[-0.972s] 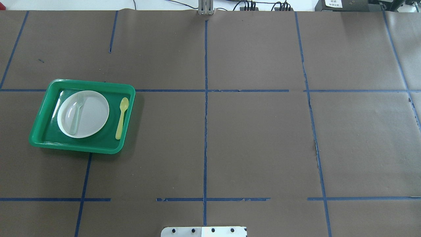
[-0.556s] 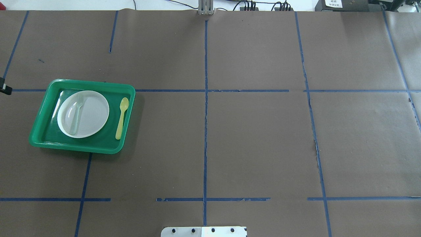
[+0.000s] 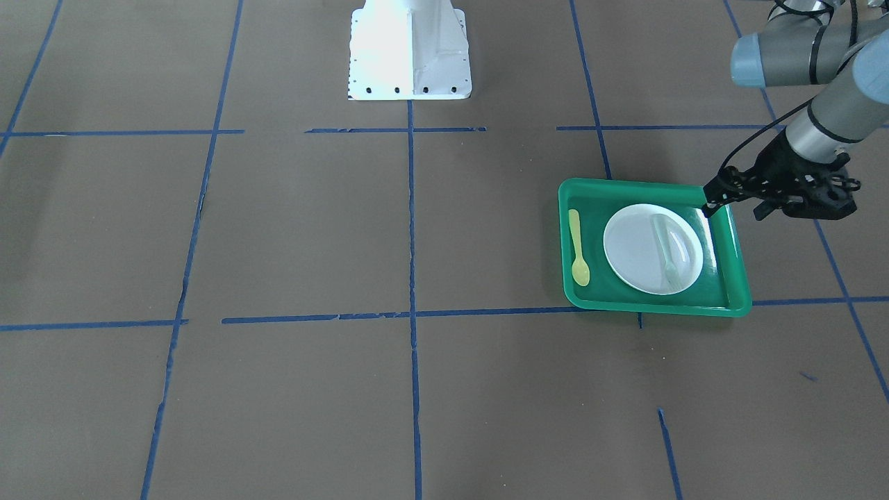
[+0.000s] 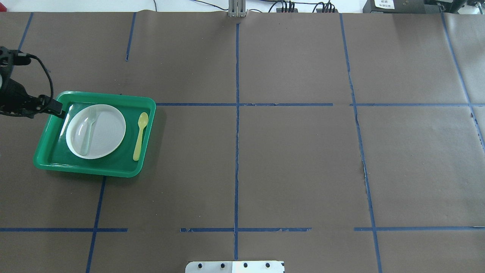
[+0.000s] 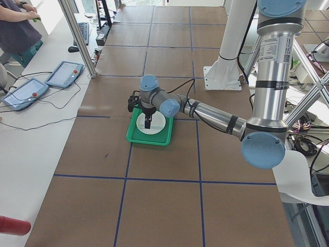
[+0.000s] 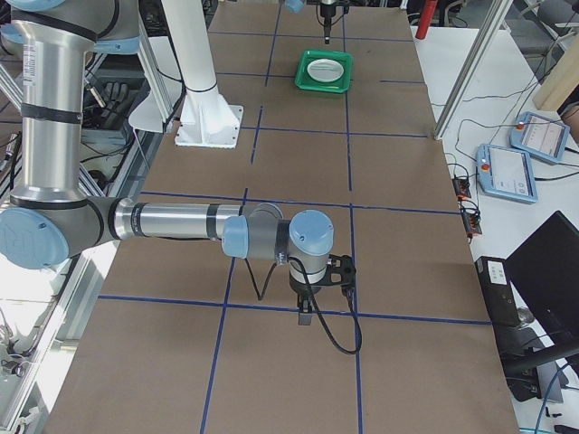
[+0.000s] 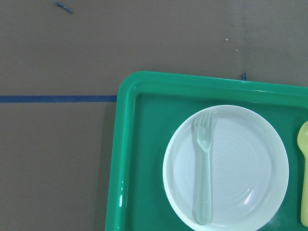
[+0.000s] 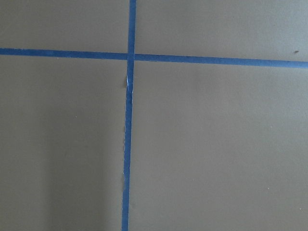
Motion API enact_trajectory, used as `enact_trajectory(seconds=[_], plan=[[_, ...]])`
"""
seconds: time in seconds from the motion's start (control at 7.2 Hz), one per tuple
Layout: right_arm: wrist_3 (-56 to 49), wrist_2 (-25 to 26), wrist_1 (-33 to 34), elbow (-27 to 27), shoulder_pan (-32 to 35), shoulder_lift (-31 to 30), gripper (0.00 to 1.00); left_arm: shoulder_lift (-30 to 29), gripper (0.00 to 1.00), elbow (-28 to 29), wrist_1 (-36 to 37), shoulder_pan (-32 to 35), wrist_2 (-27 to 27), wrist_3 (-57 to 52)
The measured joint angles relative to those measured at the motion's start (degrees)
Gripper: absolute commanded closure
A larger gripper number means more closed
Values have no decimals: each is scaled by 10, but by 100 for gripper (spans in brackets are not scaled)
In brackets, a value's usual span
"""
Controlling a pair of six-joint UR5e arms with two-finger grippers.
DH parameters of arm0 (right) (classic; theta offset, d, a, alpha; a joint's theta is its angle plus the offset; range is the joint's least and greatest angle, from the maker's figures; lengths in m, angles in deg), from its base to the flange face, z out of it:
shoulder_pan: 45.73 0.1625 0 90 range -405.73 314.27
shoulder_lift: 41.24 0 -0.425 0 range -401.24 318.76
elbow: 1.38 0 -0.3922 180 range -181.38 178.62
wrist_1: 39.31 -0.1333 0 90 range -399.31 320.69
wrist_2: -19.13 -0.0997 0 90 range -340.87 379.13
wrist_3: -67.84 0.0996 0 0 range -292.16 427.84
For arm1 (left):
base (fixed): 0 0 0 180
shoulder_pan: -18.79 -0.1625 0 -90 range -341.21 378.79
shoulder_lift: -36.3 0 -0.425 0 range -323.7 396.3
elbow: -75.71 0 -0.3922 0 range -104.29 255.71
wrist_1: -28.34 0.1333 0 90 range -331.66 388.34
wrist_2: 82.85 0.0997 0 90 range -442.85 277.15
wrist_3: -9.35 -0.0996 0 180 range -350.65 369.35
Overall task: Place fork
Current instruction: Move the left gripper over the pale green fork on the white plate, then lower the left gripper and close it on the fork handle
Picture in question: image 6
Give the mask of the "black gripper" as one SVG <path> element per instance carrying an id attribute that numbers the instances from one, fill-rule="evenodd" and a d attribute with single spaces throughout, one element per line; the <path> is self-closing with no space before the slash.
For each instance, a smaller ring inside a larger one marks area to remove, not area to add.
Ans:
<path id="1" fill-rule="evenodd" d="M 310 326 L 312 322 L 311 312 L 318 311 L 317 303 L 313 301 L 311 295 L 316 295 L 324 287 L 334 287 L 336 283 L 327 272 L 319 282 L 310 283 L 309 286 L 303 281 L 289 275 L 289 285 L 298 296 L 298 325 Z"/>
<path id="2" fill-rule="evenodd" d="M 331 25 L 336 16 L 336 1 L 335 0 L 320 0 L 319 14 L 323 23 L 324 44 L 330 43 Z"/>

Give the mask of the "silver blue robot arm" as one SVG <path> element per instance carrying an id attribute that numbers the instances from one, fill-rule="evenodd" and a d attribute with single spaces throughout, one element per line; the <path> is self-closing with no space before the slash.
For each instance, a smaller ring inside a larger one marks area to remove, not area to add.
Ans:
<path id="1" fill-rule="evenodd" d="M 286 9 L 294 14 L 299 13 L 306 3 L 302 0 L 284 1 Z M 349 13 L 351 2 L 348 0 L 320 0 L 313 1 L 313 4 L 316 7 L 318 24 L 323 30 L 323 42 L 329 45 L 332 28 Z"/>
<path id="2" fill-rule="evenodd" d="M 135 53 L 142 31 L 135 1 L 13 1 L 23 37 L 24 174 L 1 214 L 1 251 L 15 265 L 44 269 L 112 240 L 211 240 L 238 259 L 289 265 L 299 322 L 319 313 L 331 284 L 334 228 L 323 213 L 285 219 L 270 203 L 137 203 L 90 197 L 79 187 L 82 101 L 88 52 Z"/>

